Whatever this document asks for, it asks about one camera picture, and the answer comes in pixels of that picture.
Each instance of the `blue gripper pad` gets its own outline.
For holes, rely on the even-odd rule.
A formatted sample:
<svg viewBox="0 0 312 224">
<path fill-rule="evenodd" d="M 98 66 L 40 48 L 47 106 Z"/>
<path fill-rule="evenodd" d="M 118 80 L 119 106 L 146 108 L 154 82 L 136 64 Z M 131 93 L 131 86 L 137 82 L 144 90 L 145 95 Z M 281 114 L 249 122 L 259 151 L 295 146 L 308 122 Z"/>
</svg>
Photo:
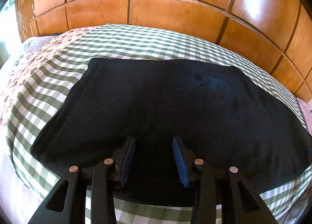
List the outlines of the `blue gripper pad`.
<svg viewBox="0 0 312 224">
<path fill-rule="evenodd" d="M 184 162 L 181 150 L 177 143 L 177 139 L 174 138 L 172 140 L 172 150 L 174 152 L 174 160 L 177 164 L 177 171 L 179 172 L 179 177 L 181 183 L 183 183 L 184 187 L 188 187 L 188 168 Z"/>
</svg>

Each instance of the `black towel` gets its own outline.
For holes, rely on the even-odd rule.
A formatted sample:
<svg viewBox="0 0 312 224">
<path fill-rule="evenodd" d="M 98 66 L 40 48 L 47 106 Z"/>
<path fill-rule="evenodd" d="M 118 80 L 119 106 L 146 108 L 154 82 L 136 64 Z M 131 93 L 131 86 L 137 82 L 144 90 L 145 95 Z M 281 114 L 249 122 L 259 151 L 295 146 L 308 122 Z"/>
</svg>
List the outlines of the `black towel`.
<svg viewBox="0 0 312 224">
<path fill-rule="evenodd" d="M 259 193 L 311 164 L 312 138 L 285 104 L 236 67 L 190 60 L 91 59 L 31 154 L 62 175 L 111 157 L 127 135 L 137 150 L 114 195 L 144 204 L 193 202 L 179 181 L 174 136 L 213 166 L 238 167 Z"/>
</svg>

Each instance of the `stitching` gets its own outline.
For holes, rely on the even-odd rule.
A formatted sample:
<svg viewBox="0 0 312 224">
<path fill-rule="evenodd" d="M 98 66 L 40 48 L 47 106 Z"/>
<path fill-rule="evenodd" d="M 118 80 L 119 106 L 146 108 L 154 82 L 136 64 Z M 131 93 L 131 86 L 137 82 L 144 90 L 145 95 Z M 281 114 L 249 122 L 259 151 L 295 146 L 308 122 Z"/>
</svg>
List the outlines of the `stitching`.
<svg viewBox="0 0 312 224">
<path fill-rule="evenodd" d="M 90 83 L 93 81 L 93 79 L 96 77 L 96 75 L 98 74 L 98 71 L 101 69 L 101 67 L 102 67 L 103 64 L 104 64 L 104 63 L 101 63 L 101 64 L 100 64 L 100 66 L 99 66 L 99 68 L 97 68 L 95 74 L 92 76 L 92 78 L 91 78 L 90 81 L 87 83 L 87 85 L 86 85 L 86 87 L 84 88 L 84 90 L 82 91 L 82 93 L 79 95 L 78 100 L 77 100 L 76 103 L 74 104 L 74 107 L 73 107 L 72 110 L 70 111 L 70 113 L 69 113 L 69 115 L 67 116 L 67 118 L 75 111 L 75 109 L 77 108 L 77 105 L 78 105 L 78 103 L 80 102 L 80 100 L 81 100 L 83 94 L 86 92 L 88 86 L 89 86 Z M 49 147 L 51 146 L 51 144 L 55 142 L 56 137 L 60 135 L 62 129 L 63 129 L 64 126 L 67 124 L 67 121 L 68 121 L 68 119 L 65 120 L 65 122 L 63 123 L 63 125 L 61 126 L 61 128 L 58 130 L 58 132 L 56 133 L 56 135 L 51 139 L 51 141 L 47 144 L 47 146 L 46 146 L 45 149 L 49 149 Z M 42 157 L 40 158 L 40 159 L 41 159 L 41 162 L 44 161 L 44 159 L 46 158 L 46 155 L 47 155 L 48 153 L 49 153 L 49 150 L 48 150 L 45 154 L 42 155 Z"/>
</svg>

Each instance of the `bed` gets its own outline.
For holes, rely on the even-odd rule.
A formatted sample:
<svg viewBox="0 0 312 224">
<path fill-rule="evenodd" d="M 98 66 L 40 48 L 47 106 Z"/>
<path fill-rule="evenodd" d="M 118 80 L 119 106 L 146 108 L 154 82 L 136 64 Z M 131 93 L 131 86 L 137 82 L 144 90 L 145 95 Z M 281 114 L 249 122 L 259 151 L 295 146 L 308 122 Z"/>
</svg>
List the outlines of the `bed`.
<svg viewBox="0 0 312 224">
<path fill-rule="evenodd" d="M 16 52 L 11 54 L 0 70 L 0 92 L 3 92 L 7 87 L 10 77 L 15 75 L 16 71 L 27 63 L 36 51 L 53 38 L 54 36 L 32 37 L 20 45 L 20 47 L 17 45 Z M 1 132 L 1 138 L 5 138 L 5 132 Z M 6 219 L 8 217 L 12 223 L 28 223 L 41 201 L 16 176 L 3 146 L 0 147 L 0 171 L 2 174 L 5 174 L 0 176 L 0 206 L 6 215 L 3 218 Z"/>
<path fill-rule="evenodd" d="M 199 38 L 162 29 L 106 24 L 70 30 L 21 63 L 7 78 L 0 93 L 1 144 L 16 174 L 42 200 L 59 177 L 30 154 L 40 130 L 57 112 L 71 89 L 82 77 L 91 58 L 190 59 L 236 66 L 257 86 L 287 105 L 306 128 L 293 94 L 261 68 L 218 45 Z M 300 176 L 260 196 L 276 219 L 280 219 L 303 193 L 312 179 L 308 167 Z M 90 223 L 90 197 L 86 198 L 86 223 Z M 120 223 L 189 222 L 191 208 L 148 206 L 114 199 Z M 216 206 L 216 223 L 221 223 L 221 205 Z"/>
</svg>

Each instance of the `gingham bedsheet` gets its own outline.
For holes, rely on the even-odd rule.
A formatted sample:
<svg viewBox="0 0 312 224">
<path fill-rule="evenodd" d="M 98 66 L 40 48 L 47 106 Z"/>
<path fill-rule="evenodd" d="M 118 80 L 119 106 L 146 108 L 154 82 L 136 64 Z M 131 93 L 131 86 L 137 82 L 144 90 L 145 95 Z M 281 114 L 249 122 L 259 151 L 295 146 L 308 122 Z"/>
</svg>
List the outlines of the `gingham bedsheet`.
<svg viewBox="0 0 312 224">
<path fill-rule="evenodd" d="M 258 66 L 216 44 L 173 31 L 140 26 L 107 24 L 70 43 L 47 60 L 25 82 L 7 123 L 7 145 L 12 166 L 23 182 L 41 199 L 59 177 L 30 155 L 40 130 L 64 103 L 71 87 L 82 77 L 91 58 L 191 59 L 224 66 L 236 66 L 257 86 L 286 104 L 306 128 L 296 98 Z M 312 178 L 312 168 L 263 198 L 276 219 L 301 195 Z M 90 223 L 90 197 L 86 198 L 86 223 Z M 147 206 L 114 199 L 119 223 L 173 224 L 190 221 L 191 208 Z M 221 206 L 216 206 L 221 223 Z"/>
</svg>

